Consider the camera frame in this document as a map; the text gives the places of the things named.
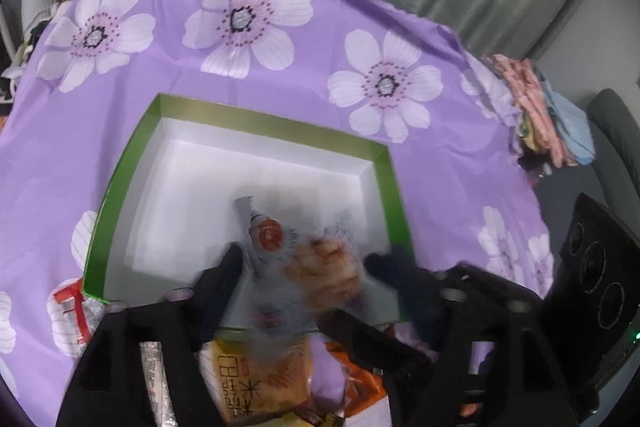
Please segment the yellow cracker snack packet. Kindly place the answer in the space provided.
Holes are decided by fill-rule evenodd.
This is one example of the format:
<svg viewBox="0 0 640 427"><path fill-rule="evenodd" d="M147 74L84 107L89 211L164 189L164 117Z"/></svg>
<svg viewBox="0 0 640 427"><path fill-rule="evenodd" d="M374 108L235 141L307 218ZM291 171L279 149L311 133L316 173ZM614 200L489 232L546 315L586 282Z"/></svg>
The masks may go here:
<svg viewBox="0 0 640 427"><path fill-rule="evenodd" d="M306 340L267 361L245 343L215 339L202 348L198 361L216 408L230 426L282 416L310 399L312 358Z"/></svg>

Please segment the clear orange-label snack packet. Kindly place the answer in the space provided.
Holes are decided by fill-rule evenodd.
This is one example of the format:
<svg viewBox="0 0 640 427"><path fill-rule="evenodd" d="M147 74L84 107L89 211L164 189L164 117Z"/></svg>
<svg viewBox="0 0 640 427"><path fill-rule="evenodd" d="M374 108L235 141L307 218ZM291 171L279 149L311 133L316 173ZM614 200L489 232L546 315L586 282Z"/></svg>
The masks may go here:
<svg viewBox="0 0 640 427"><path fill-rule="evenodd" d="M283 350L332 309L360 314L367 308L348 216L314 233L257 210L250 196L238 198L234 210L252 278L250 332L259 349Z"/></svg>

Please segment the green cardboard box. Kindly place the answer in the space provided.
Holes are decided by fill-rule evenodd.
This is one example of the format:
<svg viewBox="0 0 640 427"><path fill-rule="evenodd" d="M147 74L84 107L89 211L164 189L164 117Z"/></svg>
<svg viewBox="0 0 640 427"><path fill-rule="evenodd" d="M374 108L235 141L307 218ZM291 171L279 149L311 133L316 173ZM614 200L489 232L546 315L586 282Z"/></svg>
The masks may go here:
<svg viewBox="0 0 640 427"><path fill-rule="evenodd" d="M84 291L155 303L243 237L241 197L299 230L346 232L360 254L409 247L392 158L345 132L160 94L117 161L96 217Z"/></svg>

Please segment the red white snack packet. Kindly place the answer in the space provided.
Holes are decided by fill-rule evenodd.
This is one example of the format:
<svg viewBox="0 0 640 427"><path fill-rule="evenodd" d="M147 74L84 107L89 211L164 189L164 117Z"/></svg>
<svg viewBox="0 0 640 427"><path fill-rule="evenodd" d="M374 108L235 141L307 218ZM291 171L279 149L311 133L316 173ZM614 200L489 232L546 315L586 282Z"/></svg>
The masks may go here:
<svg viewBox="0 0 640 427"><path fill-rule="evenodd" d="M63 355L77 359L98 327L104 304L87 296L81 279L55 287L47 301L53 342Z"/></svg>

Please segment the orange snack packet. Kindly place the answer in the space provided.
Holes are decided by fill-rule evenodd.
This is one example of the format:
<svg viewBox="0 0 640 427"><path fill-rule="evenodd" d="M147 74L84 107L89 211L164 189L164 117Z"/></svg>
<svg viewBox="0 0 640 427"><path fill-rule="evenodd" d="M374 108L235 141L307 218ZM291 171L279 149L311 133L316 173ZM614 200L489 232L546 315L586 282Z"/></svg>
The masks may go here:
<svg viewBox="0 0 640 427"><path fill-rule="evenodd" d="M346 349L329 341L331 357L323 396L330 401L343 426L390 427L390 401L382 378L349 360Z"/></svg>

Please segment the thin silver stick packet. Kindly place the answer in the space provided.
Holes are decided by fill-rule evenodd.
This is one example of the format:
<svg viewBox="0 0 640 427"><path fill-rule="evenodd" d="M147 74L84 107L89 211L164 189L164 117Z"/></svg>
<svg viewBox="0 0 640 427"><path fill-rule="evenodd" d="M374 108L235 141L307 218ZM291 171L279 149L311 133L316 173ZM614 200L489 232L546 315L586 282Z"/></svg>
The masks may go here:
<svg viewBox="0 0 640 427"><path fill-rule="evenodd" d="M155 425L177 427L165 373L162 345L158 341L140 343L142 369Z"/></svg>

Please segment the pile of folded clothes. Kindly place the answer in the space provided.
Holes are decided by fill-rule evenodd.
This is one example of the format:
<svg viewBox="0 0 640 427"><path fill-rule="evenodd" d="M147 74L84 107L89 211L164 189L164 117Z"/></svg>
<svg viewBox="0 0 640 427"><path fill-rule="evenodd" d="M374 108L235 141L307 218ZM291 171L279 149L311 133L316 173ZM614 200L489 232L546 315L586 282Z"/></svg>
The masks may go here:
<svg viewBox="0 0 640 427"><path fill-rule="evenodd" d="M596 159L586 113L555 92L531 60L494 54L484 64L506 84L520 110L515 145L521 168L549 176L554 169L587 166Z"/></svg>

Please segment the purple floral tablecloth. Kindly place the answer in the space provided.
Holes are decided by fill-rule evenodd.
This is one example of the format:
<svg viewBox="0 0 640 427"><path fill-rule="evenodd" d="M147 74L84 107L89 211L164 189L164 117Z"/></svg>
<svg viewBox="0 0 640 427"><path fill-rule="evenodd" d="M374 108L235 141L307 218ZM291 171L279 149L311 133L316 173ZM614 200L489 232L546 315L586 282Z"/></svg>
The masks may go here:
<svg viewBox="0 0 640 427"><path fill-rule="evenodd" d="M1 373L39 426L78 352L53 293L78 279L106 184L160 93L370 136L390 149L422 265L552 284L511 150L520 111L450 28L381 0L70 0L1 133Z"/></svg>

